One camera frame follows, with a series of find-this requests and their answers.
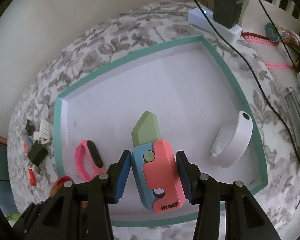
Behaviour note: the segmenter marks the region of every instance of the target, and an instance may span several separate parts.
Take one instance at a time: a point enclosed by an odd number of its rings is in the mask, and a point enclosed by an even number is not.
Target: pink crochet trim
[[[276,70],[290,70],[290,69],[293,69],[293,66],[290,67],[286,64],[265,62],[265,65],[266,65],[267,69],[276,69]]]
[[[269,40],[258,38],[258,37],[253,37],[250,35],[244,36],[244,39],[248,42],[259,43],[259,44],[263,44],[263,45],[267,45],[267,46],[276,47],[278,45],[277,42],[269,41]]]

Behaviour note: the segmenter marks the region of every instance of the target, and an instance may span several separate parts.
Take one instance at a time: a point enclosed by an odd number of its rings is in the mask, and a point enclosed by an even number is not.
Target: green border
[[[257,127],[257,123],[253,117],[253,113],[249,107],[249,104],[247,102],[247,99],[240,87],[240,85],[237,82],[237,79],[233,75],[232,71],[229,69],[226,62],[223,60],[221,55],[216,51],[216,49],[206,40],[202,35],[196,35],[196,36],[189,36],[185,38],[175,39],[172,41],[166,41],[160,44],[152,45],[148,48],[140,49],[135,52],[132,52],[122,58],[119,58],[111,63],[108,63],[107,65],[104,65],[97,70],[93,71],[89,75],[85,76],[84,78],[80,79],[73,85],[71,85],[69,88],[67,88],[65,91],[59,94],[56,104],[54,107],[54,124],[53,124],[53,146],[54,146],[54,156],[56,160],[56,167],[57,167],[57,174],[58,177],[62,177],[65,175],[64,168],[63,168],[63,162],[62,162],[62,154],[61,154],[61,133],[60,133],[60,117],[61,117],[61,104],[62,104],[62,98],[69,95],[71,92],[79,88],[80,86],[84,85],[85,83],[93,80],[94,78],[120,66],[127,62],[130,62],[132,60],[135,60],[140,57],[147,56],[149,54],[158,52],[163,49],[169,49],[175,46],[193,43],[201,41],[202,44],[208,49],[210,54],[213,56],[215,61],[220,66],[221,70],[223,71],[224,75],[229,81],[229,84],[231,85],[234,93],[236,94],[237,100],[239,101],[242,110],[247,112],[251,117],[253,121],[253,131],[252,131],[252,140],[254,143],[257,159],[258,159],[258,166],[259,166],[259,172],[261,177],[261,184],[253,188],[251,193],[254,195],[258,193],[260,190],[265,188],[268,184],[268,170],[266,165],[266,156],[263,149],[263,144],[261,140],[261,136]],[[223,210],[225,208],[225,205],[220,205],[220,209]],[[160,219],[160,220],[146,220],[146,221],[111,221],[112,226],[116,227],[156,227],[156,226],[164,226],[164,225],[172,225],[172,224],[178,224],[178,223],[184,223],[191,220],[197,219],[198,213],[192,213],[188,215],[183,215],[179,217],[169,218],[169,219]]]

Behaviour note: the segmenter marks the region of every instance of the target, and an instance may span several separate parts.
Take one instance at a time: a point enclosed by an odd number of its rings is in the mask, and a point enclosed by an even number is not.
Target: green blade
[[[133,147],[161,140],[155,114],[145,111],[131,132]]]

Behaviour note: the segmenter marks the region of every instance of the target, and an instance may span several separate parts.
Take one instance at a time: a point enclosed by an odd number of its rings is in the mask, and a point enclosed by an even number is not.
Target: pink smart band
[[[87,154],[87,157],[92,165],[93,175],[89,176],[87,173],[84,163],[83,157]],[[106,169],[103,167],[103,162],[98,153],[96,145],[89,140],[81,140],[80,144],[77,146],[74,154],[74,163],[77,169],[78,175],[80,179],[84,182],[91,181],[95,176],[100,175],[101,173],[106,173]]]

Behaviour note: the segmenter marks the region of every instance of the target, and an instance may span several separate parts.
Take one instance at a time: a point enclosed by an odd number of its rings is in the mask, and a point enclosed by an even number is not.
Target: white tray
[[[153,45],[109,63],[62,92],[54,115],[53,143],[58,176],[81,183],[74,152],[92,140],[106,167],[123,150],[133,151],[131,131],[144,111],[156,114],[162,138],[176,154],[217,181],[242,180],[253,194],[267,185],[261,137],[253,119],[252,140],[230,168],[211,165],[210,149],[221,125],[239,110],[253,116],[227,64],[202,36]],[[152,213],[142,204],[132,171],[123,198],[109,205],[113,226],[146,227],[196,219],[198,205],[186,200],[177,210]]]

